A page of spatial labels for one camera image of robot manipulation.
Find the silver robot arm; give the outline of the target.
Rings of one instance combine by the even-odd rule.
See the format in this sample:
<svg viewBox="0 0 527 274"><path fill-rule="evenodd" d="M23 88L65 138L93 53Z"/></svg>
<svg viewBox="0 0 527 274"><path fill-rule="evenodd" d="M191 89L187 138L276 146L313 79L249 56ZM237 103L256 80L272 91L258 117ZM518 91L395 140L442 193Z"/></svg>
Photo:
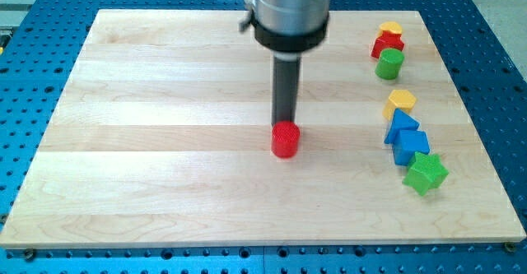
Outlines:
<svg viewBox="0 0 527 274"><path fill-rule="evenodd" d="M254 29L256 41L273 53L271 124L293 122L301 56L326 37L330 0L245 0L248 16L239 31Z"/></svg>

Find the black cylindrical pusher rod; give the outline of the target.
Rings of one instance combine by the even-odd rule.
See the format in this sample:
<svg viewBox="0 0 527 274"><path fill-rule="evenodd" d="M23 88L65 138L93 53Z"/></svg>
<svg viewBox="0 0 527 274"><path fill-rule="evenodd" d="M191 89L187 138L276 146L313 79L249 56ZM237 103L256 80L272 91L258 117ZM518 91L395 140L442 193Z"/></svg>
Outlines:
<svg viewBox="0 0 527 274"><path fill-rule="evenodd" d="M273 56L272 125L293 122L301 71L299 55Z"/></svg>

